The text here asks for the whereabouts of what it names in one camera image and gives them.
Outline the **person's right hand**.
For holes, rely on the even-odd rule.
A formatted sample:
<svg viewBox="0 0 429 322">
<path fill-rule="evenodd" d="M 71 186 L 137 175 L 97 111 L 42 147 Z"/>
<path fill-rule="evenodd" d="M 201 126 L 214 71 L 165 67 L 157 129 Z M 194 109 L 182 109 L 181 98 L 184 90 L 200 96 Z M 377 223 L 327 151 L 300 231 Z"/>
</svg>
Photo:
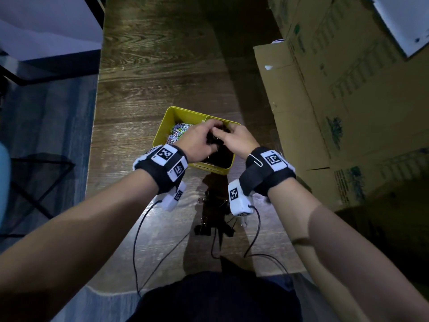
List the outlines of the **person's right hand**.
<svg viewBox="0 0 429 322">
<path fill-rule="evenodd" d="M 246 160 L 256 148 L 260 147 L 260 144 L 245 126 L 229 123 L 227 129 L 229 132 L 218 127 L 212 127 L 210 131 L 215 137 L 222 140 L 230 151 L 243 160 Z"/>
</svg>

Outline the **person's left hand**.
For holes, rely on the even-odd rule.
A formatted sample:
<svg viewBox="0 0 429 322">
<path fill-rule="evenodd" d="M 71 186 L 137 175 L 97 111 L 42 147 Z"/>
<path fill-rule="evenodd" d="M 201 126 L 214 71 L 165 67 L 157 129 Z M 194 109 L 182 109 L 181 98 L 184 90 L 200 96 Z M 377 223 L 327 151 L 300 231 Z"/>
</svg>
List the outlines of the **person's left hand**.
<svg viewBox="0 0 429 322">
<path fill-rule="evenodd" d="M 209 155 L 218 151 L 217 145 L 208 145 L 206 143 L 207 135 L 203 135 L 200 132 L 200 124 L 190 127 L 188 131 L 173 144 L 173 146 L 178 147 L 184 152 L 188 163 L 202 162 Z"/>
</svg>

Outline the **person's left forearm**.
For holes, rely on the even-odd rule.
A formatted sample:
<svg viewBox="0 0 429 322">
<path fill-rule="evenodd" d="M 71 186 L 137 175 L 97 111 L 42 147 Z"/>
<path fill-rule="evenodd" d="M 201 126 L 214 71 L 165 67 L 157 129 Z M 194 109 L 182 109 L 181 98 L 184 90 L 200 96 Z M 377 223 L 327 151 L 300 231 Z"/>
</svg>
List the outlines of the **person's left forearm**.
<svg viewBox="0 0 429 322">
<path fill-rule="evenodd" d="M 50 322 L 113 255 L 158 192 L 141 169 L 0 254 L 0 322 Z"/>
</svg>

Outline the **person's right forearm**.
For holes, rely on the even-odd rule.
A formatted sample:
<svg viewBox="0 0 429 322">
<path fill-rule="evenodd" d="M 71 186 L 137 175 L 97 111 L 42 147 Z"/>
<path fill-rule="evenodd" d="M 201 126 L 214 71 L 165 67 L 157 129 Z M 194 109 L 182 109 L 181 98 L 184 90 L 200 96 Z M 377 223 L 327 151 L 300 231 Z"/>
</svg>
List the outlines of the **person's right forearm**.
<svg viewBox="0 0 429 322">
<path fill-rule="evenodd" d="M 271 188 L 268 197 L 342 322 L 429 322 L 429 302 L 393 262 L 296 179 Z"/>
</svg>

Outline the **pile of black binder clips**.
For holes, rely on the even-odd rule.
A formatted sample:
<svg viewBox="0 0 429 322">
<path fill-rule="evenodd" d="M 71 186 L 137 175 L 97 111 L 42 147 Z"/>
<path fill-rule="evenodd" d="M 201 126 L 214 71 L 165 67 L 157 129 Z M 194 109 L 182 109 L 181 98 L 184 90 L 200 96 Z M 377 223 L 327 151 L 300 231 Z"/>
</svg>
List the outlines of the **pile of black binder clips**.
<svg viewBox="0 0 429 322">
<path fill-rule="evenodd" d="M 203 163 L 211 164 L 213 166 L 228 169 L 232 166 L 234 154 L 225 145 L 218 148 L 217 152 L 209 155 Z"/>
</svg>

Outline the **pile of colourful paper clips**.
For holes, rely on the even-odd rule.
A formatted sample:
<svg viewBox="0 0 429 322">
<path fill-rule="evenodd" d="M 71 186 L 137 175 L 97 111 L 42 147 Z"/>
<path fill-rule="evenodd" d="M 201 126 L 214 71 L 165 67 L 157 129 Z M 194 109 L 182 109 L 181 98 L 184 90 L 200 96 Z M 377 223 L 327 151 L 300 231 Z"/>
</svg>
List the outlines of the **pile of colourful paper clips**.
<svg viewBox="0 0 429 322">
<path fill-rule="evenodd" d="M 177 142 L 182 136 L 183 134 L 185 134 L 188 129 L 190 127 L 192 127 L 193 124 L 185 124 L 185 123 L 178 123 L 175 124 L 171 130 L 170 130 L 170 134 L 167 137 L 167 144 L 174 144 L 175 142 Z"/>
</svg>

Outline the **yellow metal box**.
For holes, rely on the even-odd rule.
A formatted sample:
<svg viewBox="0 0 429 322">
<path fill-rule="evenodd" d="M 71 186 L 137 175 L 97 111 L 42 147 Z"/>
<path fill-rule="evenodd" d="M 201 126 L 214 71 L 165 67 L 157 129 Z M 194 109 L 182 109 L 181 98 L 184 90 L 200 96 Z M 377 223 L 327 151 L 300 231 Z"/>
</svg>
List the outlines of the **yellow metal box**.
<svg viewBox="0 0 429 322">
<path fill-rule="evenodd" d="M 208 119 L 220 120 L 223 122 L 223 125 L 226 125 L 227 127 L 229 123 L 238 124 L 237 122 L 233 122 L 227 119 L 221 119 L 212 115 L 191 111 L 189 109 L 171 106 L 166 110 L 166 113 L 164 114 L 162 122 L 159 125 L 158 131 L 153 140 L 153 146 L 165 144 L 167 141 L 167 137 L 170 134 L 170 130 L 175 124 L 185 123 L 185 124 L 195 125 L 195 124 L 205 122 Z M 203 162 L 191 163 L 190 166 L 204 171 L 208 171 L 211 173 L 223 175 L 223 176 L 227 175 L 232 167 L 231 166 L 228 169 L 223 169 L 223 168 L 219 168 Z"/>
</svg>

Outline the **black wristband with marker tags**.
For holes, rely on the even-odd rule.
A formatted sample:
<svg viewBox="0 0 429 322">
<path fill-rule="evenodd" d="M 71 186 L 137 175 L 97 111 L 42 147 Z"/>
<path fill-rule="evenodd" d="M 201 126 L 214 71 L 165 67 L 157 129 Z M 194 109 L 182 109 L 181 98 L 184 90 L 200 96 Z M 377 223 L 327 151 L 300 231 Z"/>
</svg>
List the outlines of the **black wristband with marker tags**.
<svg viewBox="0 0 429 322">
<path fill-rule="evenodd" d="M 133 170 L 146 171 L 158 185 L 158 194 L 178 189 L 188 167 L 185 152 L 175 145 L 158 145 L 137 158 Z"/>
<path fill-rule="evenodd" d="M 250 167 L 246 167 L 244 173 L 241 174 L 239 182 L 244 195 L 249 196 L 251 192 L 255 192 L 267 196 L 271 188 L 284 180 L 297 178 L 295 168 L 277 151 L 260 146 L 252 154 L 259 157 L 263 162 L 263 167 L 258 167 L 250 161 Z"/>
</svg>

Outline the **large cardboard box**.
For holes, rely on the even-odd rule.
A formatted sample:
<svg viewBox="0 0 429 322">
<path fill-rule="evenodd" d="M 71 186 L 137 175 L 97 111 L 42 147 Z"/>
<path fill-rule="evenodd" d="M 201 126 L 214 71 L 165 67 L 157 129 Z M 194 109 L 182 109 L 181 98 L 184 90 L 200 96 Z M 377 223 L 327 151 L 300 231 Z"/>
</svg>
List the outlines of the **large cardboard box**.
<svg viewBox="0 0 429 322">
<path fill-rule="evenodd" d="M 429 45 L 407 58 L 396 0 L 267 0 L 283 41 L 254 47 L 282 152 L 333 211 L 429 179 Z"/>
</svg>

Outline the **person's dark clothing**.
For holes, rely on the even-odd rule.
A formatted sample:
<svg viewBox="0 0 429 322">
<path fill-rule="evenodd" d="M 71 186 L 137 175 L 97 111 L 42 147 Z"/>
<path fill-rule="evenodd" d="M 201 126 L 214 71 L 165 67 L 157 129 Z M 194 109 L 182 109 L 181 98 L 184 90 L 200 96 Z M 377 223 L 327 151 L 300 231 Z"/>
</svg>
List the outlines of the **person's dark clothing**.
<svg viewBox="0 0 429 322">
<path fill-rule="evenodd" d="M 295 290 L 221 257 L 222 271 L 201 271 L 155 288 L 126 322 L 303 322 Z"/>
</svg>

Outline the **white board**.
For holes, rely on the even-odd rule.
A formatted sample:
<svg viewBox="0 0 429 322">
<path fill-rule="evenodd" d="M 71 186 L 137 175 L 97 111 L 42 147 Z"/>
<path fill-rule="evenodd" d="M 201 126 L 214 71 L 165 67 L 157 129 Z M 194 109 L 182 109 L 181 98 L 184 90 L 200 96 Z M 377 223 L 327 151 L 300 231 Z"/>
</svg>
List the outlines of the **white board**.
<svg viewBox="0 0 429 322">
<path fill-rule="evenodd" d="M 97 51 L 99 0 L 0 0 L 0 50 L 19 61 Z"/>
</svg>

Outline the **white paper sheet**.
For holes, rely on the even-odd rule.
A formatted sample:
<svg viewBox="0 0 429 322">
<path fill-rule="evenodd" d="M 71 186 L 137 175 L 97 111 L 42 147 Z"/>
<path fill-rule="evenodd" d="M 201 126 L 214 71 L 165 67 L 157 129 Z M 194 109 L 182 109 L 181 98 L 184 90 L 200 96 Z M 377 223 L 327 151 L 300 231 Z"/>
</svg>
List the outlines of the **white paper sheet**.
<svg viewBox="0 0 429 322">
<path fill-rule="evenodd" d="M 429 0 L 371 1 L 406 57 L 429 43 Z"/>
</svg>

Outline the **light blue chair seat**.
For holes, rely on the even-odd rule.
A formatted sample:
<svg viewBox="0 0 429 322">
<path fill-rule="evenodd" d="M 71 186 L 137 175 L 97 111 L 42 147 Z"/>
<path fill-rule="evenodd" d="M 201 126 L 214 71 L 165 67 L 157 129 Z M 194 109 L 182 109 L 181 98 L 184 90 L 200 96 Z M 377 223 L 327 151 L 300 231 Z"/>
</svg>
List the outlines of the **light blue chair seat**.
<svg viewBox="0 0 429 322">
<path fill-rule="evenodd" d="M 11 182 L 11 158 L 7 148 L 0 142 L 0 227 L 8 207 L 8 196 Z"/>
</svg>

